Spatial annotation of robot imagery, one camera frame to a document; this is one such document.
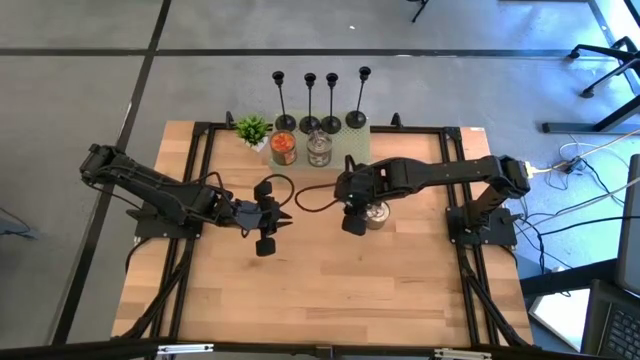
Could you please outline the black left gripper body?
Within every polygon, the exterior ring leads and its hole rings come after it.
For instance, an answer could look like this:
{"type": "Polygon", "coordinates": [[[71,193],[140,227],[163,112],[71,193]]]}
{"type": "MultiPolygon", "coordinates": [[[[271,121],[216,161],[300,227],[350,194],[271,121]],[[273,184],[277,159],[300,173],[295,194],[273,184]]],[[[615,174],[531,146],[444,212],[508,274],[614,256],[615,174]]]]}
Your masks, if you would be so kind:
{"type": "Polygon", "coordinates": [[[236,224],[245,232],[259,230],[262,238],[274,235],[280,228],[292,225],[292,216],[281,209],[273,197],[265,197],[255,202],[236,200],[234,202],[236,224]]]}

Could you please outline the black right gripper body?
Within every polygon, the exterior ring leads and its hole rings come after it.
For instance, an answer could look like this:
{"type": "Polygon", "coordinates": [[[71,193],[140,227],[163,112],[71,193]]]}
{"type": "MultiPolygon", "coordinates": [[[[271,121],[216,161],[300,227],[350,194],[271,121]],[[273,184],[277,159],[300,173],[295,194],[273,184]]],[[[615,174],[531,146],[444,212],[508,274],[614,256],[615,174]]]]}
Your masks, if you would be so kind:
{"type": "Polygon", "coordinates": [[[374,196],[374,173],[370,167],[342,172],[334,189],[334,197],[344,204],[344,214],[363,216],[370,206],[381,201],[374,196]]]}

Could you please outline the brown label candle tin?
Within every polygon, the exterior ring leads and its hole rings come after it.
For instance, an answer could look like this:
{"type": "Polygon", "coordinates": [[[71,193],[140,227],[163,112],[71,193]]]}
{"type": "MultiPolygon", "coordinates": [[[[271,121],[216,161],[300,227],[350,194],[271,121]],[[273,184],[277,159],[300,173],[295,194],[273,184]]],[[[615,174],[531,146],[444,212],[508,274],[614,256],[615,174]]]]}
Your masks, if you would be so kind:
{"type": "Polygon", "coordinates": [[[370,204],[366,207],[365,219],[368,230],[379,230],[384,227],[391,214],[387,202],[370,204]]]}

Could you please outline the orange label candle tin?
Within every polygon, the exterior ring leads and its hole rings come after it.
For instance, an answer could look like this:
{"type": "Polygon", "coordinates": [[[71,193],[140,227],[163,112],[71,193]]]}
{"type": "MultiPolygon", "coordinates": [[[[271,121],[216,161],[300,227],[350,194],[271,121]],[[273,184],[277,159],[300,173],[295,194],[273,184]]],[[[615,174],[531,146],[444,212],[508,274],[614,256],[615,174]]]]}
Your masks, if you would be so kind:
{"type": "Polygon", "coordinates": [[[297,158],[296,138],[292,132],[278,130],[274,132],[269,141],[272,159],[281,166],[293,164],[297,158]]]}

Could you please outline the plain silver candle tin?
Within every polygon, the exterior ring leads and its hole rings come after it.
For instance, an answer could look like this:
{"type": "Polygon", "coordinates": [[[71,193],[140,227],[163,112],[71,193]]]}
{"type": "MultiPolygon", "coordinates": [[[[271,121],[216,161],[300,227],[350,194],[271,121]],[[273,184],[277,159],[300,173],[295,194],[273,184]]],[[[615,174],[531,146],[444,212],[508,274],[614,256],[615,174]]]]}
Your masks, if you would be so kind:
{"type": "Polygon", "coordinates": [[[314,167],[325,167],[331,161],[332,138],[322,131],[314,130],[309,134],[307,140],[308,162],[314,167]]]}

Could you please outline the black metal candlestick holder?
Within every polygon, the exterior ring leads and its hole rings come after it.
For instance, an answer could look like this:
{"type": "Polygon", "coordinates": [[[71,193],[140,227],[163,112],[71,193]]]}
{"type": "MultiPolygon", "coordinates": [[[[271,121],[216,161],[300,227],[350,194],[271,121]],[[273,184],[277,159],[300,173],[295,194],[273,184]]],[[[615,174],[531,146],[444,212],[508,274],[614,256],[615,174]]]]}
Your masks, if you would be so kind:
{"type": "Polygon", "coordinates": [[[371,69],[368,66],[362,66],[359,68],[360,89],[358,94],[358,100],[356,108],[347,113],[345,117],[346,124],[353,129],[362,128],[367,121],[366,115],[360,110],[361,101],[363,96],[364,86],[371,75],[371,69]]]}
{"type": "Polygon", "coordinates": [[[316,75],[314,73],[306,73],[304,81],[308,90],[308,106],[307,115],[300,120],[299,128],[303,133],[309,134],[319,127],[319,120],[312,114],[312,90],[316,82],[316,75]]]}
{"type": "Polygon", "coordinates": [[[284,96],[283,96],[283,84],[285,74],[282,71],[275,71],[272,73],[272,79],[278,88],[279,100],[282,114],[276,119],[275,125],[278,130],[293,131],[296,128],[296,119],[289,115],[286,111],[284,96]]]}
{"type": "Polygon", "coordinates": [[[328,134],[336,134],[341,130],[341,120],[333,114],[334,88],[338,79],[339,76],[336,73],[331,72],[326,75],[329,87],[329,115],[321,120],[321,129],[328,134]]]}

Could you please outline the black stand leg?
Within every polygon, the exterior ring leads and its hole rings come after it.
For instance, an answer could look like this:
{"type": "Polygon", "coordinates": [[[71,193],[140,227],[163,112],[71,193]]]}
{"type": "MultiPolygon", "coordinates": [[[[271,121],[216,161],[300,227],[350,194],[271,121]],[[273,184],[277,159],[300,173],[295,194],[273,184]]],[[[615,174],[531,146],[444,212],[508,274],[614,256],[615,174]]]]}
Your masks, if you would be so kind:
{"type": "Polygon", "coordinates": [[[414,16],[411,19],[411,23],[416,23],[417,19],[422,14],[422,12],[426,8],[426,5],[430,2],[430,0],[407,0],[407,1],[411,3],[417,3],[419,5],[417,11],[415,12],[414,16]]]}

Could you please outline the black power adapter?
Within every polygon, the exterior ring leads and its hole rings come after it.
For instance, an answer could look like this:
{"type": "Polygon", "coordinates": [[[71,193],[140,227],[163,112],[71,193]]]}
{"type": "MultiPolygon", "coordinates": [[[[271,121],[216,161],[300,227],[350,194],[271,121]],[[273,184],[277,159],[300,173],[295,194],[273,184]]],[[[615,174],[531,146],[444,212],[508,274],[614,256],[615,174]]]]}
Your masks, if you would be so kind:
{"type": "Polygon", "coordinates": [[[576,156],[569,160],[563,160],[560,163],[557,163],[551,167],[554,171],[559,171],[565,174],[570,174],[580,167],[580,164],[583,162],[583,159],[580,156],[576,156]]]}

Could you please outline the white board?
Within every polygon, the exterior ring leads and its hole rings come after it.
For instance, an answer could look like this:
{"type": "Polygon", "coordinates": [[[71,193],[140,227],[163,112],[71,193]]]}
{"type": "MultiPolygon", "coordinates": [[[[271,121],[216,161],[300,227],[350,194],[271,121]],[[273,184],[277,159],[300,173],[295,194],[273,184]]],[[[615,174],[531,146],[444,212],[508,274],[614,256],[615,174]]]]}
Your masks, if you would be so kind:
{"type": "Polygon", "coordinates": [[[581,350],[589,289],[537,297],[529,314],[576,351],[581,350]]]}

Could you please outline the black desk foot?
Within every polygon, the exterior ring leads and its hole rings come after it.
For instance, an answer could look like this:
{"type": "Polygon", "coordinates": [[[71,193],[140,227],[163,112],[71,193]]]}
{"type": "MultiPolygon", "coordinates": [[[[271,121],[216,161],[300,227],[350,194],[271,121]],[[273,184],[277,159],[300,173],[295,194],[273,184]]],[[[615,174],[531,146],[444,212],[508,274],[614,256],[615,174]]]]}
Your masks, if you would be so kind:
{"type": "Polygon", "coordinates": [[[541,130],[547,134],[623,135],[634,130],[633,124],[625,122],[636,114],[640,114],[640,95],[596,123],[546,122],[541,130]]]}

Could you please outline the grey monitor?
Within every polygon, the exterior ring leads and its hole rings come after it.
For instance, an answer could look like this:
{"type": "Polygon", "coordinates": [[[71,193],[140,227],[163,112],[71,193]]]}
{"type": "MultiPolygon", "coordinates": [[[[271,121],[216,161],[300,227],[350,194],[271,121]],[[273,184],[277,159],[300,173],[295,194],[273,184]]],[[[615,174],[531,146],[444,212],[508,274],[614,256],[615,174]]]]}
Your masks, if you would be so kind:
{"type": "Polygon", "coordinates": [[[640,296],[640,154],[631,156],[617,256],[616,283],[640,296]]]}

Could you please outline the black laptop keyboard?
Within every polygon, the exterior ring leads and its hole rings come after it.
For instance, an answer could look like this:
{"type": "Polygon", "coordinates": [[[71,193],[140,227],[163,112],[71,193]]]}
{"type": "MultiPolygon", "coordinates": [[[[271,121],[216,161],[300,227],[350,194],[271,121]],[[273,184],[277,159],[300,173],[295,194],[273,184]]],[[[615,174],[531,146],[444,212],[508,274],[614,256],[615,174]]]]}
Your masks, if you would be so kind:
{"type": "Polygon", "coordinates": [[[580,352],[616,360],[640,360],[640,296],[593,280],[580,352]]]}

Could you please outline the black office chair base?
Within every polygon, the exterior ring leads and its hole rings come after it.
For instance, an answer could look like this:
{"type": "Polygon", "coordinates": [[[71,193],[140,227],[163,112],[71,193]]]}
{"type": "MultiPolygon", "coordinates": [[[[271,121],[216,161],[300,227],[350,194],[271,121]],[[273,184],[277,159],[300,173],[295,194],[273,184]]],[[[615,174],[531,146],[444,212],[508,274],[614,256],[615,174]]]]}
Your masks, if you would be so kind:
{"type": "Polygon", "coordinates": [[[580,93],[580,96],[582,98],[592,98],[594,96],[594,90],[597,86],[608,81],[612,77],[623,74],[628,69],[632,69],[640,77],[640,49],[638,49],[633,41],[627,36],[624,36],[615,41],[614,44],[610,47],[578,44],[571,50],[567,57],[571,60],[578,59],[581,55],[582,50],[606,55],[610,58],[614,58],[620,61],[620,64],[614,70],[610,71],[609,73],[586,87],[580,93]]]}

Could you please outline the black aluminium table frame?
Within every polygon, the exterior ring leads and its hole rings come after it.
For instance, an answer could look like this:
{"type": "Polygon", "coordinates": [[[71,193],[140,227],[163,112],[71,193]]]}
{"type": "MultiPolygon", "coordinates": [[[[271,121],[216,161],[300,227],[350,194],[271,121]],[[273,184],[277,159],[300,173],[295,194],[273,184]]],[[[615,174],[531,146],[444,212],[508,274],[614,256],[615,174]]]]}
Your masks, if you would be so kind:
{"type": "MultiPolygon", "coordinates": [[[[441,161],[444,131],[382,127],[371,134],[371,158],[441,161]]],[[[216,129],[210,167],[224,187],[253,200],[253,187],[272,173],[268,154],[231,130],[216,129]]],[[[455,145],[448,138],[451,157],[455,145]]],[[[380,230],[358,237],[342,231],[339,204],[316,214],[291,202],[293,225],[275,234],[277,251],[255,255],[259,232],[204,225],[177,338],[184,341],[467,347],[468,322],[456,250],[447,237],[446,187],[391,202],[380,230]]],[[[131,258],[111,335],[123,335],[158,292],[169,241],[151,239],[131,258]]],[[[483,246],[493,301],[532,343],[516,264],[500,247],[483,246]]]]}

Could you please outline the silver metal bracket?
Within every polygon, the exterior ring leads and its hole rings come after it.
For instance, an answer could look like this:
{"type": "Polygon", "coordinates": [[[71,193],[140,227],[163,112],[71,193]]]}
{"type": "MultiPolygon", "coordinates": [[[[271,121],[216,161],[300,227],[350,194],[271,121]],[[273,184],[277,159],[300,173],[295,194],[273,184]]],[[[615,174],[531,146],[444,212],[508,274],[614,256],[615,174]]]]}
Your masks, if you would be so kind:
{"type": "Polygon", "coordinates": [[[492,360],[492,354],[487,352],[440,348],[434,350],[433,358],[436,360],[492,360]]]}
{"type": "Polygon", "coordinates": [[[196,343],[196,344],[165,344],[157,347],[156,354],[158,356],[173,356],[180,354],[197,354],[213,352],[214,345],[212,343],[196,343]]]}

